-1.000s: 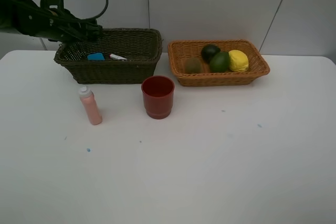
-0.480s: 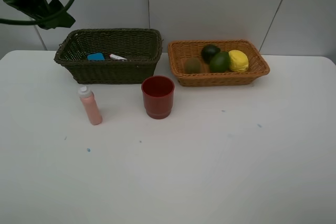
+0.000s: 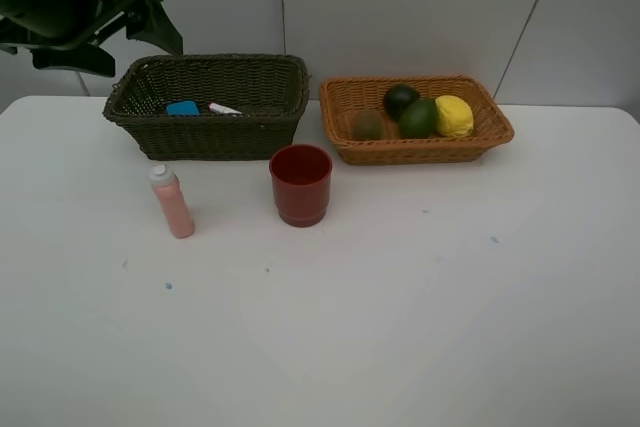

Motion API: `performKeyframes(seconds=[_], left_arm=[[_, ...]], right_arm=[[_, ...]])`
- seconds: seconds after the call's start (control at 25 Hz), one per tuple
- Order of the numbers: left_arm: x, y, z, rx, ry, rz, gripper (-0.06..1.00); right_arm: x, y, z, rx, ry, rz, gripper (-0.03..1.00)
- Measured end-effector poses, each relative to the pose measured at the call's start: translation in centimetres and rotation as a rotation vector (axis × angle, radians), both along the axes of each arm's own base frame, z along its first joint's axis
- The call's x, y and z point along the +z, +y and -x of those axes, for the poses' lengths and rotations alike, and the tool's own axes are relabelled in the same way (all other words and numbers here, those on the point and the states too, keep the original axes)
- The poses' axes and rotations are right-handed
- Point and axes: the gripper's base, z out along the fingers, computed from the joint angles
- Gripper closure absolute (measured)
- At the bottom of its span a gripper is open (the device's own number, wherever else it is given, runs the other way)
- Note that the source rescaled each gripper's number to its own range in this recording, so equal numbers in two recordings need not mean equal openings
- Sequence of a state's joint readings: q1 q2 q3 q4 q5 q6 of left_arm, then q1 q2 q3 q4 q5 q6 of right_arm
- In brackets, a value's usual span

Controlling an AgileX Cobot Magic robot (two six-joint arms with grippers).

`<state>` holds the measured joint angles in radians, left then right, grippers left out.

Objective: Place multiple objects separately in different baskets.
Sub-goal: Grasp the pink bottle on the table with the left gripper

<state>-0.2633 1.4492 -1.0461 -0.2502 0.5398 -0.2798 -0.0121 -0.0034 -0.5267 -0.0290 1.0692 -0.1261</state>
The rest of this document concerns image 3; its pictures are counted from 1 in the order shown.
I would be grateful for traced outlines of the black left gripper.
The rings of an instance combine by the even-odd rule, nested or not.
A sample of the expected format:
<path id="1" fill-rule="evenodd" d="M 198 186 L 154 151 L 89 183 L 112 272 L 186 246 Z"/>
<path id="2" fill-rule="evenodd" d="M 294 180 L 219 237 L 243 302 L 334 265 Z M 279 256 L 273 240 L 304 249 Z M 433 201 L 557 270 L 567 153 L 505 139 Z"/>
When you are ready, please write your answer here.
<path id="1" fill-rule="evenodd" d="M 114 78 L 115 59 L 100 47 L 124 28 L 129 40 L 183 54 L 183 38 L 163 0 L 1 0 L 1 49 L 30 49 L 37 70 Z"/>

